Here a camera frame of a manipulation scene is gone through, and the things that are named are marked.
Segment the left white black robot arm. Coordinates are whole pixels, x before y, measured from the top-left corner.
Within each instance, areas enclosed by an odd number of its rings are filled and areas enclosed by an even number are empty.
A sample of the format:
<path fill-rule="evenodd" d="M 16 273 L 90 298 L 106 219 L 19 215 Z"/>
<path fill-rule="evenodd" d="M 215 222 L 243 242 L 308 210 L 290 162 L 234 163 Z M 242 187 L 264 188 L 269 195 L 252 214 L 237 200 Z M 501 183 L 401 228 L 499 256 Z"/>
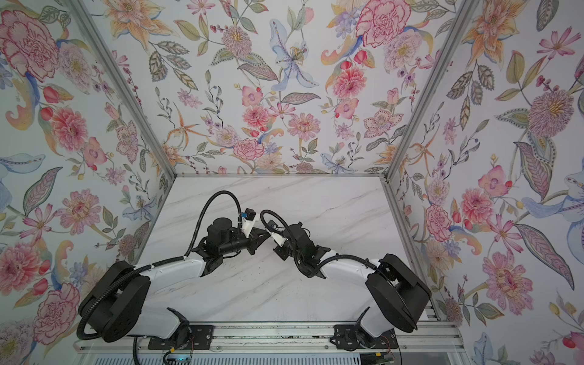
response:
<path fill-rule="evenodd" d="M 253 255 L 269 237 L 268 231 L 245 218 L 232 223 L 221 217 L 208 227 L 205 237 L 191 242 L 184 255 L 142 267 L 115 263 L 80 304 L 78 339 L 111 343 L 126 336 L 148 337 L 184 345 L 193 335 L 189 320 L 170 305 L 148 305 L 148 296 L 210 275 L 225 259 L 243 251 Z"/>

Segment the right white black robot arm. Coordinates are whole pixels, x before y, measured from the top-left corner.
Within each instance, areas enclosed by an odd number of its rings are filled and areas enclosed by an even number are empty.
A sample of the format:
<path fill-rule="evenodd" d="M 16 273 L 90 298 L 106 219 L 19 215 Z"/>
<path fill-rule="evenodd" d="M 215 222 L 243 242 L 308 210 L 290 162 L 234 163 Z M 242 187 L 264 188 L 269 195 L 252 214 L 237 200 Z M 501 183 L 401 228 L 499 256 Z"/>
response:
<path fill-rule="evenodd" d="M 399 257 L 386 254 L 369 260 L 317 246 L 302 223 L 285 226 L 270 221 L 266 227 L 277 243 L 275 252 L 281 259 L 292 258 L 302 275 L 367 289 L 374 305 L 360 315 L 360 331 L 376 339 L 392 329 L 406 333 L 418 329 L 430 289 Z"/>

